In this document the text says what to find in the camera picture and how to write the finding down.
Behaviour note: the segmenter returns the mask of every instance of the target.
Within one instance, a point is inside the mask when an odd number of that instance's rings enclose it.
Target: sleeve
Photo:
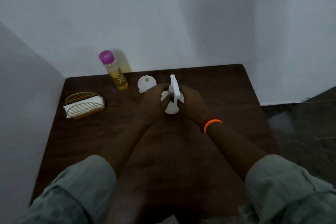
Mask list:
[[[48,223],[60,223],[62,218],[62,223],[84,223],[79,220],[86,218],[94,224],[104,224],[116,181],[104,158],[90,156],[61,172],[17,223],[30,223],[22,219],[44,216]]]
[[[256,162],[245,185],[252,204],[240,212],[248,223],[331,223],[336,218],[333,186],[278,155]]]

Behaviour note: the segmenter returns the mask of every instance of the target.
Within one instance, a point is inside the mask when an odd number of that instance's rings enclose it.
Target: bottle with purple cap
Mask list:
[[[128,88],[128,83],[122,71],[120,70],[116,59],[111,51],[103,51],[99,54],[99,59],[103,63],[107,72],[111,76],[115,85],[119,90],[125,90]]]

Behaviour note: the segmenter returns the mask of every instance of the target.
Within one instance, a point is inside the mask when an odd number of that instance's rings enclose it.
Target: person's right arm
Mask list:
[[[198,126],[216,117],[198,91],[183,86],[180,90],[184,104],[178,107]],[[225,124],[213,122],[206,132],[245,181],[253,205],[240,208],[247,223],[335,222],[336,190],[331,184],[278,155],[268,155]]]
[[[198,91],[183,86],[180,87],[180,90],[184,95],[184,104],[179,101],[179,109],[199,127],[203,125],[205,120],[215,118]],[[209,124],[207,135],[243,180],[251,167],[267,155],[241,134],[220,122]]]

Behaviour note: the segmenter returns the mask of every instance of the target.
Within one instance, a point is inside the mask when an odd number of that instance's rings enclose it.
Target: person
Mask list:
[[[170,97],[162,83],[145,92],[137,115],[98,155],[68,167],[44,190],[15,223],[104,224],[113,188],[146,130],[164,113]],[[180,87],[178,107],[199,127],[211,113],[198,91]],[[234,171],[245,181],[252,204],[240,208],[248,223],[335,223],[336,191],[304,168],[269,155],[225,124],[210,122],[206,134]],[[164,223],[178,223],[174,216]]]

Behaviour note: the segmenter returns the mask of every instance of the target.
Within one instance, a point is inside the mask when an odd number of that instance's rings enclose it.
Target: bracelet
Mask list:
[[[206,131],[207,131],[207,128],[208,128],[208,126],[212,123],[212,122],[220,122],[220,123],[222,123],[222,121],[220,120],[220,119],[207,119],[207,120],[205,120],[204,122],[203,122],[203,125],[201,126],[201,128],[199,129],[200,130],[200,132],[202,133],[202,134],[207,134],[206,133]]]

